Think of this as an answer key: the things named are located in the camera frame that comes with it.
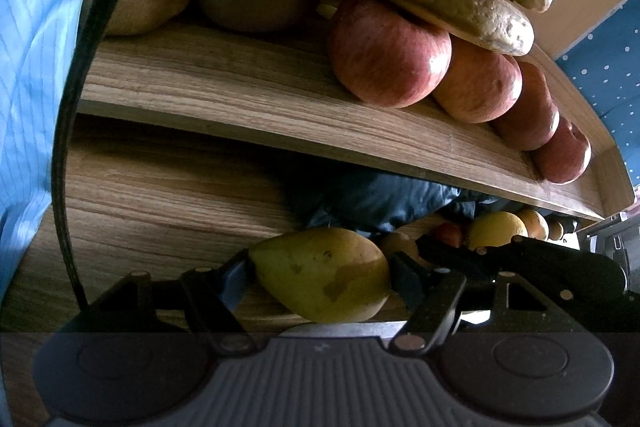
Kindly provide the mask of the blue dotted fabric panel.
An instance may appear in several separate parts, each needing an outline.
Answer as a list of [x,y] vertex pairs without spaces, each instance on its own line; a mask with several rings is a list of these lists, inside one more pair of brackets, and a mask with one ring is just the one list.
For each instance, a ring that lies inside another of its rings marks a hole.
[[640,0],[626,0],[556,60],[612,134],[639,184]]

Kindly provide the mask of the red apple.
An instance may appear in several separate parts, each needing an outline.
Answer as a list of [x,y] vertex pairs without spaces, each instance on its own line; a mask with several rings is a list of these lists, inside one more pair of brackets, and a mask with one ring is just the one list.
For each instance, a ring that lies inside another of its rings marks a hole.
[[523,87],[518,101],[491,127],[514,150],[537,150],[558,129],[560,112],[553,102],[544,72],[534,64],[518,61]]
[[436,102],[465,124],[484,124],[505,114],[522,93],[518,63],[457,37],[451,37],[451,45],[449,68],[433,91]]
[[335,77],[364,103],[403,108],[444,79],[450,35],[416,24],[376,0],[345,0],[331,20],[329,58]]
[[569,184],[587,169],[591,143],[576,124],[564,116],[552,138],[532,153],[532,161],[541,176],[555,184]]

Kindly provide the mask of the striped cream pepino melon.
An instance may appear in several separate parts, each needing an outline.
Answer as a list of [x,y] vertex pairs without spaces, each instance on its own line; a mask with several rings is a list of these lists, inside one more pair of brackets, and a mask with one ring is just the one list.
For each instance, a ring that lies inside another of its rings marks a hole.
[[531,239],[546,241],[549,236],[549,225],[541,214],[533,208],[521,209],[516,215],[524,223],[528,236]]

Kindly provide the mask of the light blue fabric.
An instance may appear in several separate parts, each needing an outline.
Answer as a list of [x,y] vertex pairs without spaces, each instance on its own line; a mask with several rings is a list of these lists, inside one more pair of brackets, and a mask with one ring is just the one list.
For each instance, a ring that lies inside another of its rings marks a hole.
[[82,0],[1,0],[1,286],[51,204],[54,130]]

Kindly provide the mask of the leftmost red apple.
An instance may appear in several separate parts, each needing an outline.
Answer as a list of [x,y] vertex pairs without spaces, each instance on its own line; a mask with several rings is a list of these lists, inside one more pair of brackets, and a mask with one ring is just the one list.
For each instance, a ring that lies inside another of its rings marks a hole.
[[403,108],[444,79],[450,35],[416,24],[376,0],[345,0],[331,20],[329,58],[335,77],[364,103]]

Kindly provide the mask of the pale orange persimmon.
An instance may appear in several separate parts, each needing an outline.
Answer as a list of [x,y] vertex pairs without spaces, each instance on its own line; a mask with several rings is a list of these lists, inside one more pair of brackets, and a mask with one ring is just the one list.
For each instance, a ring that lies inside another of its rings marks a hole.
[[378,248],[383,251],[384,254],[404,253],[410,258],[418,261],[420,259],[419,249],[416,246],[416,241],[409,237],[405,233],[393,232],[385,235],[380,239]]

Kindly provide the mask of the rightmost red apple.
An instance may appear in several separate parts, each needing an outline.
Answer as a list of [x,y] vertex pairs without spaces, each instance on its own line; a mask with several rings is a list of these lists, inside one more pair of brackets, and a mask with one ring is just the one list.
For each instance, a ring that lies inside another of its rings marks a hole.
[[532,161],[541,176],[555,184],[569,184],[587,169],[591,143],[576,124],[564,116],[552,138],[532,153]]

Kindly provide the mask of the small tan round fruit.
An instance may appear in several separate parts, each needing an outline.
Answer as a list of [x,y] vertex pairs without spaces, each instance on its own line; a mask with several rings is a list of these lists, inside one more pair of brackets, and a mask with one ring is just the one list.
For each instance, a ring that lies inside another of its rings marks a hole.
[[547,221],[547,225],[549,241],[560,241],[564,236],[564,227],[562,223],[556,219],[550,219]]

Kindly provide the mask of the small red tomato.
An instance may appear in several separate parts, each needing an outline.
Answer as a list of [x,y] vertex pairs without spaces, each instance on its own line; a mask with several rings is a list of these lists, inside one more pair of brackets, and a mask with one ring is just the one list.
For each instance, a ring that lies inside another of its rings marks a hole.
[[463,234],[461,229],[453,223],[442,223],[433,230],[436,239],[443,244],[452,248],[460,248],[463,243]]

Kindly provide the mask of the dark blue cloth under shelf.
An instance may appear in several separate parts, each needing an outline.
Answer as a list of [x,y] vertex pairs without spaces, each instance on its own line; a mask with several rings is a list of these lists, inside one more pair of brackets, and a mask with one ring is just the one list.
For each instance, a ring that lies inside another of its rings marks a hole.
[[473,218],[501,199],[482,192],[384,172],[362,172],[323,181],[305,191],[306,228],[341,228],[364,236],[395,232],[450,207]]

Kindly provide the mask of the wooden desk shelf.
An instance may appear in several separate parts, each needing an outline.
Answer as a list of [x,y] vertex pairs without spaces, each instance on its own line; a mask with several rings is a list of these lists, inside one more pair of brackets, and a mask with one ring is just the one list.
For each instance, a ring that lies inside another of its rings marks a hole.
[[587,220],[629,207],[620,152],[555,62],[539,50],[562,114],[593,158],[568,185],[539,179],[486,126],[434,102],[377,109],[354,101],[311,46],[279,46],[171,27],[100,46],[67,167],[78,271],[90,298],[132,270],[174,277],[218,265],[292,228],[285,191],[330,166],[378,168],[457,185]]

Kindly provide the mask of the large yellow lemon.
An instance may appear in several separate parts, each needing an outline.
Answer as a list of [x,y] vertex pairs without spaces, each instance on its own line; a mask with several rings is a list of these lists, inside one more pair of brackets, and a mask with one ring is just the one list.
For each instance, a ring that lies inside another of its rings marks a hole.
[[511,242],[513,236],[527,237],[525,223],[514,213],[496,211],[476,218],[469,231],[469,248],[499,247]]

